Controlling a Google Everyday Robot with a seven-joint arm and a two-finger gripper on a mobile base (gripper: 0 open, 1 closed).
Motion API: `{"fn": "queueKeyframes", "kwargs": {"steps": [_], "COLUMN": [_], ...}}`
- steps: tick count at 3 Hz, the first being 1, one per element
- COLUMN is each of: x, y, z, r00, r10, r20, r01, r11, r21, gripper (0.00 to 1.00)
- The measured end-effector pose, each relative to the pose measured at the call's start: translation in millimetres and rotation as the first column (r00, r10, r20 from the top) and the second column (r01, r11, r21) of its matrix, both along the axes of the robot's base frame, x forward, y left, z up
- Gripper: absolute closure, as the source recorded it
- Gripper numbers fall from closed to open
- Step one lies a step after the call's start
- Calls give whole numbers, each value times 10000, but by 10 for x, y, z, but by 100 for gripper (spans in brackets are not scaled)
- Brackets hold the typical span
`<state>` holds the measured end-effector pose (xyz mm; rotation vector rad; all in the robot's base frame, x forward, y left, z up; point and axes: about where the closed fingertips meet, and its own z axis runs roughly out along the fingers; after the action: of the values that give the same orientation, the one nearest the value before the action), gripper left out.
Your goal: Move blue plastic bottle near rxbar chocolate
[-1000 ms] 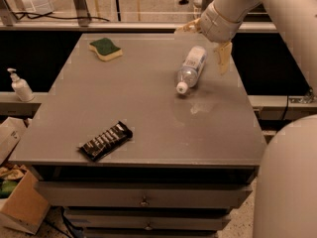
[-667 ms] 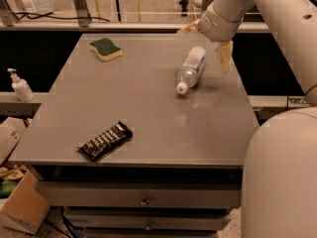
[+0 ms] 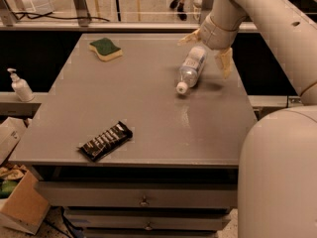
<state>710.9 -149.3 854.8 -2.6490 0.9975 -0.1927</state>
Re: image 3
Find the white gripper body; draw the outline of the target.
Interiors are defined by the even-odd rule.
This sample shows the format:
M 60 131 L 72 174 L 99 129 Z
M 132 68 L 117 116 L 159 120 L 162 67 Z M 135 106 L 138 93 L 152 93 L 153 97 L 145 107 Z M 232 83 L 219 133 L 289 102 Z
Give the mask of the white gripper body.
M 226 50 L 229 48 L 238 30 L 225 30 L 217 25 L 212 17 L 208 15 L 199 28 L 201 42 L 211 50 Z

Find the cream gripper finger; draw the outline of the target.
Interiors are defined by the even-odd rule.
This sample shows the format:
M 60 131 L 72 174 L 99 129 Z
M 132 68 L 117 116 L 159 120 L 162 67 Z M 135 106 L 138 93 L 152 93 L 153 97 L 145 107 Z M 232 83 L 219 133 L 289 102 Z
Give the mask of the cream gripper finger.
M 224 78 L 228 78 L 232 71 L 232 56 L 233 51 L 231 48 L 221 50 L 215 55 L 215 62 L 217 67 L 222 71 Z
M 177 44 L 179 46 L 188 44 L 188 43 L 198 43 L 201 40 L 200 30 L 196 29 L 194 32 L 186 35 L 184 38 L 180 39 Z

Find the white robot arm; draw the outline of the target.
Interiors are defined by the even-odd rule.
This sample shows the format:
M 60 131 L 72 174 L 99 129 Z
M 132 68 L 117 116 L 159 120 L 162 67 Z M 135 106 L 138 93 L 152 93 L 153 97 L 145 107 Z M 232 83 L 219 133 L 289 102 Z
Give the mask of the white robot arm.
M 242 71 L 249 93 L 300 102 L 260 119 L 245 138 L 238 181 L 238 238 L 317 238 L 316 0 L 214 0 L 186 36 L 216 51 L 224 72 L 241 23 L 251 20 L 275 58 Z

